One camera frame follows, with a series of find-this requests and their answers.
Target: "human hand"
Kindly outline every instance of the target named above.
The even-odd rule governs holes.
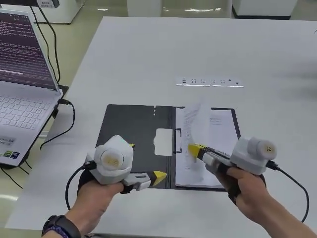
[[[81,235],[91,232],[99,223],[112,198],[123,191],[121,183],[100,185],[90,181],[79,190],[75,205],[65,215],[80,231]]]
[[[236,205],[247,218],[260,224],[263,210],[275,201],[268,193],[262,179],[234,167],[228,169],[227,175],[216,174],[216,176],[227,191],[233,181],[238,180],[241,194],[236,198]]]

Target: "black clipboard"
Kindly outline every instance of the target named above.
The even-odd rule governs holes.
[[[234,109],[211,109],[231,110],[237,137],[240,138]],[[131,172],[162,171],[167,173],[166,180],[159,183],[155,188],[224,191],[222,188],[177,187],[175,185],[175,154],[182,150],[181,147],[176,148],[176,137],[181,134],[181,129],[175,128],[175,125],[176,107],[109,104],[106,108],[96,146],[105,144],[114,135],[120,135],[128,143],[135,144]],[[153,139],[158,128],[173,129],[172,156],[155,155]]]

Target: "black cable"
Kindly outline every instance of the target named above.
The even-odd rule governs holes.
[[[307,190],[302,186],[299,182],[297,182],[292,176],[290,176],[288,173],[286,173],[283,169],[281,169],[277,163],[275,163],[272,160],[269,160],[266,164],[266,167],[268,167],[271,170],[277,170],[280,171],[282,174],[287,176],[289,179],[291,179],[295,184],[297,184],[302,190],[304,190],[305,196],[306,196],[306,212],[304,217],[302,218],[302,223],[306,220],[309,212],[309,195]]]
[[[66,201],[66,206],[67,206],[68,210],[70,210],[70,205],[69,205],[69,201],[68,201],[68,191],[69,191],[70,182],[73,180],[73,178],[76,176],[76,174],[79,173],[79,171],[84,170],[84,169],[85,169],[84,165],[79,167],[78,169],[76,169],[76,171],[71,175],[71,177],[69,178],[69,180],[68,180],[68,182],[66,184],[65,201]]]
[[[64,131],[64,132],[61,133],[61,134],[58,134],[57,136],[54,136],[52,139],[49,139],[49,140],[45,141],[45,142],[40,146],[40,149],[43,147],[43,145],[45,145],[45,144],[49,143],[50,141],[52,141],[52,140],[54,140],[54,139],[60,137],[61,135],[64,135],[64,134],[68,133],[68,132],[73,128],[73,126],[74,126],[74,124],[75,124],[75,107],[74,107],[74,105],[73,105],[70,101],[64,100],[64,99],[59,100],[58,103],[60,103],[60,104],[65,104],[65,105],[71,105],[71,106],[72,106],[72,108],[73,108],[73,122],[72,122],[72,124],[71,124],[71,126],[70,126],[70,128],[69,128],[68,130]]]
[[[0,167],[0,169],[12,180],[12,182],[14,182],[21,189],[23,189],[23,187],[21,185],[19,185],[6,171],[4,171],[3,168]]]
[[[53,34],[54,34],[54,51],[55,51],[55,59],[56,59],[56,65],[57,65],[57,71],[58,71],[58,80],[57,82],[59,83],[60,81],[60,68],[59,68],[59,62],[58,62],[58,57],[57,57],[57,36],[56,36],[56,32],[54,30],[54,28],[52,27],[52,25],[50,24],[48,18],[45,16],[43,10],[39,7],[39,10],[42,14],[42,16],[44,17],[46,23],[49,25],[50,29],[52,30]]]
[[[27,175],[30,175],[29,172],[27,172],[24,168],[18,166],[20,168],[20,170],[24,171],[24,173],[26,173]]]
[[[287,176],[289,179],[291,179],[295,184],[297,184],[302,190],[304,190],[305,195],[306,195],[306,212],[304,217],[302,218],[302,222],[304,222],[308,216],[308,212],[309,212],[309,195],[307,190],[304,188],[304,186],[302,186],[299,182],[297,182],[292,176],[290,176],[288,173],[286,173],[283,169],[281,169],[280,167],[277,167],[276,170],[280,171],[282,174],[284,174],[285,176]]]
[[[25,161],[25,163],[30,169],[32,169],[32,167],[29,165],[29,163],[27,161]]]
[[[44,36],[44,34],[43,34],[41,28],[40,28],[40,25],[39,25],[38,19],[37,19],[37,17],[36,17],[36,14],[35,14],[35,12],[34,12],[34,10],[33,10],[33,8],[32,8],[31,6],[30,6],[30,9],[31,9],[31,11],[32,11],[32,13],[33,13],[33,16],[34,16],[36,25],[37,25],[37,27],[38,27],[38,29],[39,29],[41,35],[42,35],[42,38],[43,38],[43,40],[45,41],[46,48],[47,48],[47,52],[48,52],[49,64],[50,64],[50,66],[51,66],[51,68],[52,68],[52,70],[53,70],[54,77],[55,77],[55,79],[57,80],[56,74],[55,74],[55,70],[54,70],[54,68],[53,68],[53,65],[52,65],[52,62],[51,62],[51,59],[50,59],[50,48],[49,48],[48,41],[46,40],[46,38],[45,38],[45,36]]]
[[[69,180],[67,181],[66,184],[66,189],[65,189],[65,201],[66,201],[66,206],[67,209],[70,210],[70,205],[69,205],[69,201],[68,201],[68,192],[69,192],[69,186],[71,181],[74,179],[74,177],[76,176],[76,174],[78,174],[81,170],[93,170],[97,167],[97,164],[94,161],[87,161],[84,163],[83,166],[79,167],[78,169],[76,169],[76,171],[71,175],[71,177],[69,178]]]

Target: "laptop sticker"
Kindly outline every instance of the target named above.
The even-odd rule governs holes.
[[[5,153],[3,154],[3,157],[10,157],[13,151],[7,150],[5,151]]]
[[[17,159],[19,154],[20,154],[19,152],[13,152],[12,155],[10,156],[10,158]]]

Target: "forearm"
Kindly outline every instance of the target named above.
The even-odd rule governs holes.
[[[260,214],[260,225],[272,238],[317,238],[309,227],[297,220],[274,199]]]

